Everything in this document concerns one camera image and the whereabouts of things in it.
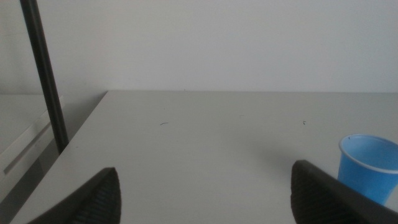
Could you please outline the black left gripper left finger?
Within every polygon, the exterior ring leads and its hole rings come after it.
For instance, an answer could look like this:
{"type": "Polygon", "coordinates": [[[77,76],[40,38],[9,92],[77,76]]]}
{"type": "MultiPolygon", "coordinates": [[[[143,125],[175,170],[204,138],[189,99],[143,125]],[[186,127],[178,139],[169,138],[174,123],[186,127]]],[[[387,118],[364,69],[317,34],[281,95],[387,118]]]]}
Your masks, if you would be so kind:
{"type": "Polygon", "coordinates": [[[107,167],[29,224],[119,224],[120,221],[119,177],[115,168],[107,167]]]}

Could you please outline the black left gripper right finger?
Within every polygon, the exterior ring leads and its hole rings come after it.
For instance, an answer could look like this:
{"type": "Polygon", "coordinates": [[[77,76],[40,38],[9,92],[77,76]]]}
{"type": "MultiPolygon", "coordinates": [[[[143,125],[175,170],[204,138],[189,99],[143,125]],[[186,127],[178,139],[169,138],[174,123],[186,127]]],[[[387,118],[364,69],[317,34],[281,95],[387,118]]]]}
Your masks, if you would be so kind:
{"type": "Polygon", "coordinates": [[[290,188],[296,223],[397,224],[397,212],[355,192],[306,160],[293,164],[290,188]]]}

